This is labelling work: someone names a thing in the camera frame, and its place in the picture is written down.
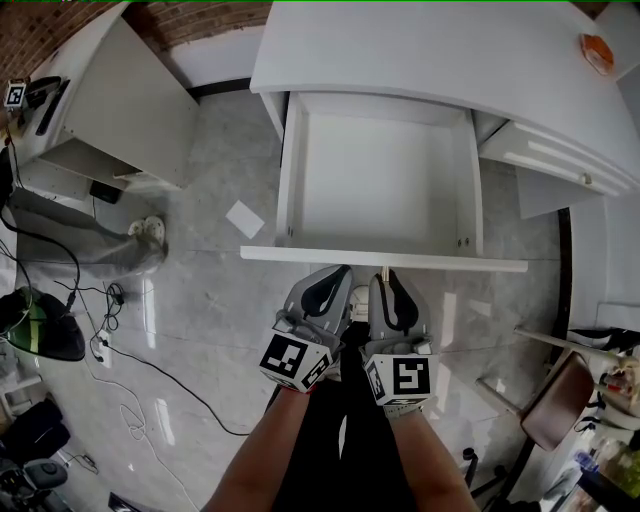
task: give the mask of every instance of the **white cable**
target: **white cable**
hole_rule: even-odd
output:
[[[91,322],[91,325],[93,326],[93,330],[95,331],[95,326],[93,325],[93,319],[91,318],[91,315],[89,314],[89,310],[87,309],[86,304],[85,304],[85,310],[87,312],[87,316],[89,317],[89,321]],[[120,404],[120,416],[122,416],[123,421],[125,422],[125,424],[127,425],[127,428],[129,429],[129,435],[136,441],[142,441],[143,439],[147,440],[147,443],[149,443],[149,447],[151,448],[151,451],[153,452],[153,456],[162,465],[162,467],[169,472],[169,474],[175,479],[175,481],[178,482],[180,487],[182,487],[182,491],[184,492],[184,495],[189,500],[189,503],[191,503],[191,506],[193,507],[193,509],[196,512],[200,512],[200,509],[193,502],[193,500],[191,499],[191,496],[189,496],[189,493],[187,492],[187,488],[182,483],[182,480],[180,480],[174,474],[174,472],[171,471],[167,467],[167,465],[160,460],[160,457],[158,457],[158,454],[156,453],[156,449],[153,447],[153,443],[151,442],[151,439],[149,439],[149,437],[147,436],[147,418],[145,417],[144,411],[142,410],[142,404],[140,404],[140,400],[138,399],[138,395],[136,395],[129,388],[123,386],[122,384],[119,384],[118,382],[114,382],[112,380],[99,379],[98,377],[96,377],[93,374],[93,372],[91,371],[91,367],[89,366],[89,363],[87,363],[86,357],[84,359],[84,364],[87,365],[87,370],[89,371],[89,375],[91,375],[93,380],[98,381],[98,382],[102,382],[104,384],[110,384],[112,386],[118,386],[119,388],[122,388],[125,391],[127,391],[128,393],[130,393],[133,396],[133,398],[135,398],[136,403],[138,404],[138,409],[140,410],[140,416],[138,416],[135,412],[133,412],[133,410],[128,405]],[[138,424],[135,425],[132,422],[128,421],[127,418],[125,417],[124,411],[129,411],[129,413],[136,419]],[[142,433],[142,435],[140,437],[136,437],[136,433],[138,433],[138,432]]]

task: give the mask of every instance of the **white cabinet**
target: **white cabinet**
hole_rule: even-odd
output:
[[[466,109],[374,94],[291,93],[276,247],[248,259],[524,272],[481,259]]]
[[[564,138],[509,121],[480,147],[480,156],[534,169],[607,196],[640,186],[637,178]]]
[[[121,18],[118,4],[66,41],[32,75],[69,80],[33,111],[16,153],[25,186],[83,200],[92,181],[121,190],[186,186],[198,104]]]

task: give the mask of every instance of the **open drawer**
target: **open drawer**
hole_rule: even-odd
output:
[[[470,112],[369,94],[292,93],[276,247],[247,259],[524,272],[480,259]]]

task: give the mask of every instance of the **desk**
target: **desk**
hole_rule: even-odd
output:
[[[70,83],[47,132],[35,134],[53,95],[16,138],[27,188],[82,200],[92,180],[120,190],[185,186],[199,107],[121,18],[127,5],[82,28],[33,73]]]
[[[640,190],[635,126],[583,32],[568,4],[274,4],[251,90],[284,142],[276,247],[242,256],[526,271],[481,261],[479,157],[527,168],[525,217]],[[479,146],[478,112],[502,117]]]

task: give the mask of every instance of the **orange object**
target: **orange object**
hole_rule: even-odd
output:
[[[598,73],[608,75],[613,71],[613,52],[600,36],[580,34],[582,54]]]

